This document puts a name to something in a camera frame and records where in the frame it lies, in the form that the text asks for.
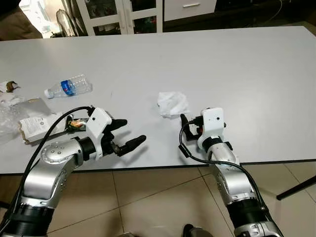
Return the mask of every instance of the cabinet door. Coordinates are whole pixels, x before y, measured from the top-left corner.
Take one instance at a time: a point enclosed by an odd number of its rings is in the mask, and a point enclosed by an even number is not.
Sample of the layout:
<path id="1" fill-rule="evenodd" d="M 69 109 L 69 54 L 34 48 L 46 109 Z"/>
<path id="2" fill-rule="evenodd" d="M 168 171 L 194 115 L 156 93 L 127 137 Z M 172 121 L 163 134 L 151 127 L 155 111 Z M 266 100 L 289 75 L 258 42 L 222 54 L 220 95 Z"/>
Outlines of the cabinet door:
<path id="1" fill-rule="evenodd" d="M 77 0 L 90 36 L 127 34 L 122 0 Z"/>
<path id="2" fill-rule="evenodd" d="M 128 34 L 162 32 L 162 0 L 123 0 Z"/>

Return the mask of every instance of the tile floor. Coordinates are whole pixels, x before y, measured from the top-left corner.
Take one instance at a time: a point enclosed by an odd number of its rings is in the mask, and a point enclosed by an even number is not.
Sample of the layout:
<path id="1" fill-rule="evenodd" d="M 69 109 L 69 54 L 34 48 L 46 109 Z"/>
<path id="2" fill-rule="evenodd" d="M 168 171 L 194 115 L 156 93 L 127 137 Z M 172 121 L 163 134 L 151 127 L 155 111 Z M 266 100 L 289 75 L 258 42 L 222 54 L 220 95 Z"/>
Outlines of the tile floor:
<path id="1" fill-rule="evenodd" d="M 276 195 L 316 174 L 316 163 L 245 166 L 286 237 L 316 236 L 316 185 L 282 201 Z M 9 201 L 19 176 L 0 177 Z M 233 225 L 207 167 L 72 174 L 49 237 L 180 237 L 185 223 L 214 237 L 233 237 Z"/>
<path id="2" fill-rule="evenodd" d="M 316 36 L 316 26 L 312 25 L 311 23 L 307 21 L 299 21 L 291 24 L 285 24 L 283 26 L 304 26 L 306 29 L 308 29 L 314 36 Z"/>

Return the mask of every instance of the cabinet drawer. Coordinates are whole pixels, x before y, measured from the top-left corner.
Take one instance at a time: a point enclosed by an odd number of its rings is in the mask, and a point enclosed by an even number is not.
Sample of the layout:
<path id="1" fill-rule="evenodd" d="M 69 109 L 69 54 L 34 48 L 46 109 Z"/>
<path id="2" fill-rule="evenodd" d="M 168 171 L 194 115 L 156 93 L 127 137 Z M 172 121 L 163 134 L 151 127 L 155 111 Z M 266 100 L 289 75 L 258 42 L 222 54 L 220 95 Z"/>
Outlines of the cabinet drawer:
<path id="1" fill-rule="evenodd" d="M 165 0 L 164 20 L 170 21 L 212 13 L 215 5 L 216 0 Z"/>

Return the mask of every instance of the black cable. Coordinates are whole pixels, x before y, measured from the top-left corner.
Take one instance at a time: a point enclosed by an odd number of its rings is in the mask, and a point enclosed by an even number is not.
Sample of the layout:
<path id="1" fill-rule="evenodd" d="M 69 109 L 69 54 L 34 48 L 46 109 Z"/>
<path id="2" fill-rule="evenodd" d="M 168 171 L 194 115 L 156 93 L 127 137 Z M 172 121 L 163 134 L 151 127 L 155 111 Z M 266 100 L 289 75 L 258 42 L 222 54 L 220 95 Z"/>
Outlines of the black cable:
<path id="1" fill-rule="evenodd" d="M 262 210 L 265 212 L 265 215 L 267 217 L 267 219 L 271 222 L 273 222 L 276 226 L 276 228 L 278 229 L 278 231 L 282 234 L 281 230 L 279 229 L 279 227 L 277 226 L 277 224 L 275 223 L 275 221 L 273 220 L 272 216 L 270 215 L 269 213 L 269 209 L 268 209 L 268 206 L 265 204 L 261 194 L 260 194 L 260 191 L 259 191 L 259 188 L 256 184 L 256 182 L 254 181 L 254 179 L 252 178 L 251 174 L 246 170 L 244 169 L 243 167 L 241 167 L 240 165 L 237 165 L 235 163 L 231 163 L 231 162 L 227 162 L 227 161 L 216 161 L 216 160 L 203 160 L 203 159 L 199 159 L 195 156 L 192 155 L 192 153 L 189 151 L 189 149 L 186 147 L 186 145 L 184 145 L 183 141 L 182 141 L 182 134 L 183 134 L 183 130 L 186 126 L 188 126 L 189 124 L 193 124 L 193 121 L 189 121 L 187 122 L 186 124 L 184 124 L 180 130 L 180 133 L 179 133 L 179 143 L 180 143 L 180 146 L 182 146 L 182 148 L 186 151 L 187 155 L 191 158 L 191 159 L 194 159 L 198 162 L 201 162 L 201 163 L 205 163 L 205 164 L 226 164 L 226 165 L 230 165 L 230 166 L 233 166 L 233 167 L 236 167 L 238 168 L 239 170 L 241 170 L 248 178 L 251 186 L 253 187 L 254 191 L 255 191 L 255 194 L 258 198 L 258 201 L 261 205 L 261 208 Z"/>
<path id="2" fill-rule="evenodd" d="M 32 165 L 37 157 L 37 155 L 39 154 L 40 150 L 42 149 L 43 145 L 45 144 L 46 140 L 48 139 L 50 133 L 52 132 L 52 130 L 56 127 L 56 125 L 63 119 L 65 118 L 66 116 L 72 114 L 73 112 L 76 112 L 76 111 L 79 111 L 79 110 L 88 110 L 88 113 L 90 114 L 91 111 L 93 110 L 94 108 L 93 107 L 89 107 L 89 106 L 82 106 L 82 107 L 78 107 L 78 108 L 75 108 L 75 109 L 72 109 L 66 113 L 64 113 L 61 117 L 59 117 L 54 123 L 53 125 L 49 128 L 49 130 L 46 132 L 45 136 L 43 137 L 43 139 L 41 140 L 39 146 L 37 147 L 37 149 L 35 150 L 35 152 L 33 153 L 32 157 L 30 158 L 26 168 L 25 168 L 25 171 L 23 173 L 23 176 L 22 176 L 22 179 L 21 179 L 21 182 L 20 182 L 20 185 L 19 185 L 19 188 L 18 190 L 16 191 L 15 195 L 14 195 L 14 198 L 10 204 L 10 207 L 5 215 L 5 217 L 7 217 L 6 219 L 3 219 L 1 225 L 0 225 L 0 235 L 3 234 L 5 228 L 9 225 L 10 223 L 10 217 L 12 214 L 15 213 L 16 209 L 17 209 L 17 206 L 19 204 L 19 200 L 22 196 L 22 192 L 23 192 L 23 187 L 24 187 L 24 183 L 25 183 L 25 180 L 28 176 L 28 174 L 30 173 L 31 169 L 32 169 Z"/>
<path id="3" fill-rule="evenodd" d="M 276 12 L 276 14 L 274 14 L 271 18 L 269 18 L 269 20 L 265 21 L 262 25 L 267 24 L 268 22 L 270 22 L 273 18 L 275 18 L 280 13 L 282 6 L 283 6 L 283 0 L 279 0 L 279 1 L 280 1 L 280 8 Z"/>

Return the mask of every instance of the table leg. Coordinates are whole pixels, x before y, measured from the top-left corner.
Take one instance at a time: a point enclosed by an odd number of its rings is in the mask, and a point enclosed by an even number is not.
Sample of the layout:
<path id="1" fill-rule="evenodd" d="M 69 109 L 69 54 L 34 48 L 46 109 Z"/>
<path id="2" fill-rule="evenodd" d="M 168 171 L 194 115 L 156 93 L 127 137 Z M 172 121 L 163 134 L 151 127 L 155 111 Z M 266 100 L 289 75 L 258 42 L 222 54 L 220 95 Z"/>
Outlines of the table leg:
<path id="1" fill-rule="evenodd" d="M 286 198 L 288 196 L 291 196 L 291 195 L 293 195 L 293 194 L 295 194 L 295 193 L 297 193 L 297 192 L 299 192 L 299 191 L 301 191 L 301 190 L 303 190 L 305 188 L 308 188 L 309 186 L 311 186 L 313 184 L 316 184 L 316 175 L 314 177 L 304 181 L 303 183 L 301 183 L 301 184 L 299 184 L 299 185 L 297 185 L 297 186 L 285 191 L 284 193 L 281 193 L 281 194 L 277 195 L 276 198 L 278 200 L 282 200 L 282 199 L 284 199 L 284 198 Z"/>

